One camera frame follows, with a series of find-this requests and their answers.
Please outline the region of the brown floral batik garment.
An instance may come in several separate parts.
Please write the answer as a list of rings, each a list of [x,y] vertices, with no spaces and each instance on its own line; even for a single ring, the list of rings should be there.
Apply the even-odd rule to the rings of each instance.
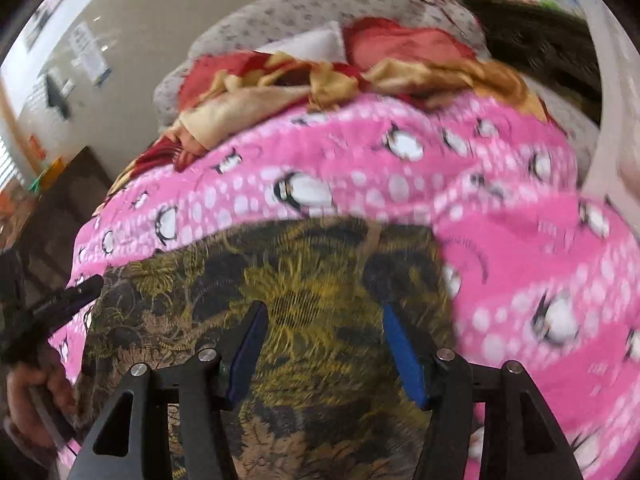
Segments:
[[[224,419],[243,479],[408,479],[430,422],[383,335],[396,304],[454,343],[442,258],[426,226],[357,218],[239,226],[111,268],[76,386],[85,434],[122,375],[220,344],[254,302],[269,311],[250,393]]]

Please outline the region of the dark wooden side table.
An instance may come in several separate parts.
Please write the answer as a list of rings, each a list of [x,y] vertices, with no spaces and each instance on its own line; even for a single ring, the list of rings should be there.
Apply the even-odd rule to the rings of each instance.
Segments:
[[[15,249],[26,281],[50,292],[70,279],[74,240],[113,183],[96,152],[82,148],[50,188],[1,217],[1,248]]]

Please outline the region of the pink penguin blanket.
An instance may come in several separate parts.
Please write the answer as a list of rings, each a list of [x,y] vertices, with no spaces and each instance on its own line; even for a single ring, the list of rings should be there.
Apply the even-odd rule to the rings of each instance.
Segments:
[[[257,216],[188,200],[177,210],[103,209],[78,233],[72,279],[174,252],[239,226],[357,218],[426,226],[442,258],[454,346],[470,362],[521,362],[549,403],[582,475],[620,475],[639,442],[639,244],[607,204],[577,188],[564,132],[505,178],[462,174],[430,200],[370,212]],[[78,383],[91,306],[54,336]]]

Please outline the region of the white ornate upholstered chair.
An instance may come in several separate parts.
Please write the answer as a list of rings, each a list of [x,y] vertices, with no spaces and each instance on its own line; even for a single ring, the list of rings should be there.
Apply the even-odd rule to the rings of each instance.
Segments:
[[[579,0],[602,88],[600,134],[582,192],[606,198],[639,229],[639,52],[603,0]]]

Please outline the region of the red gold satin sheet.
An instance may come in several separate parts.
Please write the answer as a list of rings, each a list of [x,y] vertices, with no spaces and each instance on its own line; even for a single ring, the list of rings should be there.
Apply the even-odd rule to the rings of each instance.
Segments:
[[[197,58],[177,116],[102,209],[406,208],[462,174],[522,172],[525,152],[544,154],[556,138],[516,70],[442,29],[363,18],[342,36],[344,62],[251,50]]]

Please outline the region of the grey floral headboard cushion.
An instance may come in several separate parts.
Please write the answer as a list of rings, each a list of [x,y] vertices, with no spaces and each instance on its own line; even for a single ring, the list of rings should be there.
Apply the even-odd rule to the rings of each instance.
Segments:
[[[492,57],[480,21],[459,0],[257,0],[203,32],[194,40],[186,59],[157,85],[153,105],[158,125],[165,128],[174,121],[179,88],[200,56],[254,49],[332,21],[347,25],[357,18],[389,18],[404,26],[441,28],[477,54]],[[600,122],[595,124],[568,99],[521,73],[567,133],[578,172],[586,174],[596,151]]]

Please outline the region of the dark carved wooden cabinet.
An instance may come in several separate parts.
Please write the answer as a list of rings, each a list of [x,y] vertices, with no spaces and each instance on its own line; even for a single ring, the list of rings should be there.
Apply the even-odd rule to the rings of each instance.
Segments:
[[[601,121],[596,49],[582,18],[513,0],[459,0],[480,21],[488,51]]]

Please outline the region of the white pillow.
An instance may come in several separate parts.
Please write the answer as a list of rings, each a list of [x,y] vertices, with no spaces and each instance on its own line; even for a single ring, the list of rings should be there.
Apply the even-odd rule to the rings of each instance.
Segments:
[[[341,31],[330,26],[270,42],[256,51],[269,54],[283,52],[293,58],[314,62],[346,62]]]

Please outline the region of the dark hanging wall cloth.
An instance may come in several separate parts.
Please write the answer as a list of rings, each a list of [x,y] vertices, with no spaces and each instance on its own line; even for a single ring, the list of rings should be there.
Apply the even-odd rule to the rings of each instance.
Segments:
[[[47,107],[57,110],[63,120],[69,120],[70,104],[50,74],[44,75],[44,88],[46,89]]]

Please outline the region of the wall paper notice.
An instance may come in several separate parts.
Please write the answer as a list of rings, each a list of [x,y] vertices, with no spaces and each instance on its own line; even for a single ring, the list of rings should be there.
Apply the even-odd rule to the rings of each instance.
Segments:
[[[86,22],[81,22],[72,29],[70,46],[90,82],[95,87],[101,87],[110,76],[111,67],[107,64],[98,40]]]

